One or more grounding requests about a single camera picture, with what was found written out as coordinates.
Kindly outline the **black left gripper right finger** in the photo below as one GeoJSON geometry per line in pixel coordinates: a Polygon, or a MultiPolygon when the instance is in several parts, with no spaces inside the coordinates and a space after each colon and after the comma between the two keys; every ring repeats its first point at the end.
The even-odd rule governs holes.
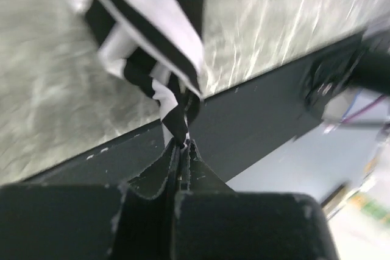
{"type": "Polygon", "coordinates": [[[235,192],[191,175],[175,195],[174,259],[338,259],[327,219],[309,195],[235,192]]]}

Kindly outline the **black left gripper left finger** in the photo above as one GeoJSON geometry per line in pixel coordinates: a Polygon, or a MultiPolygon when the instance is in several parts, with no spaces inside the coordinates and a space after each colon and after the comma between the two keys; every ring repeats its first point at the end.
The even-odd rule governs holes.
{"type": "Polygon", "coordinates": [[[133,182],[1,188],[2,259],[168,259],[180,149],[133,182]]]}

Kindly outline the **black white striped garment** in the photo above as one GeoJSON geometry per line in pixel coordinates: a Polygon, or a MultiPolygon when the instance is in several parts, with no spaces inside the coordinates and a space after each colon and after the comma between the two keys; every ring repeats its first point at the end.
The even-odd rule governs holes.
{"type": "Polygon", "coordinates": [[[202,100],[205,0],[67,0],[111,75],[158,103],[164,141],[181,148],[202,100]]]}

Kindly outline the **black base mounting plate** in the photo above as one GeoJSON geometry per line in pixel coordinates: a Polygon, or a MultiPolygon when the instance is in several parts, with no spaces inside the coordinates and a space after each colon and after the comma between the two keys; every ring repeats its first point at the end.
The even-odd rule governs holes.
{"type": "MultiPolygon", "coordinates": [[[[206,99],[190,135],[221,179],[231,179],[322,121],[349,63],[361,48],[355,33],[206,99]]],[[[131,178],[163,151],[153,121],[28,178],[30,183],[108,183],[131,178]]]]}

